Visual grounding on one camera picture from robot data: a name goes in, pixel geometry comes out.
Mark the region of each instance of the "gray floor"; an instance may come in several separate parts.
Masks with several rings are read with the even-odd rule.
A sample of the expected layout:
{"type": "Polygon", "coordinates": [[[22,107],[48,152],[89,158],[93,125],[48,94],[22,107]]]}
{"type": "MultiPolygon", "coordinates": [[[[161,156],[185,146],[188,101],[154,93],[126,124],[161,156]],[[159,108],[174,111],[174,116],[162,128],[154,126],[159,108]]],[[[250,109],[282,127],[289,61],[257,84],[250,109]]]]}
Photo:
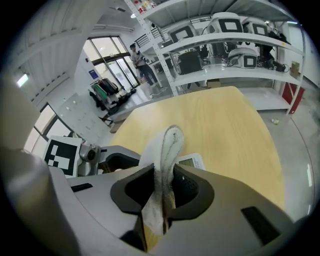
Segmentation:
{"type": "MultiPolygon", "coordinates": [[[[260,82],[264,87],[271,86],[268,81],[260,82]]],[[[162,84],[169,86],[165,80],[162,84]]],[[[284,179],[285,211],[293,221],[311,213],[320,196],[320,90],[307,80],[304,80],[302,87],[305,88],[303,99],[294,114],[286,115],[285,111],[280,110],[259,112],[279,155],[284,179]],[[278,125],[271,122],[274,118],[279,119],[278,125]]],[[[198,90],[195,84],[190,89],[198,90]]],[[[138,105],[173,96],[170,87],[152,99],[149,94],[148,85],[142,84],[114,117],[132,111],[138,105]]],[[[112,137],[113,134],[106,134],[100,145],[107,145],[112,137]]]]}

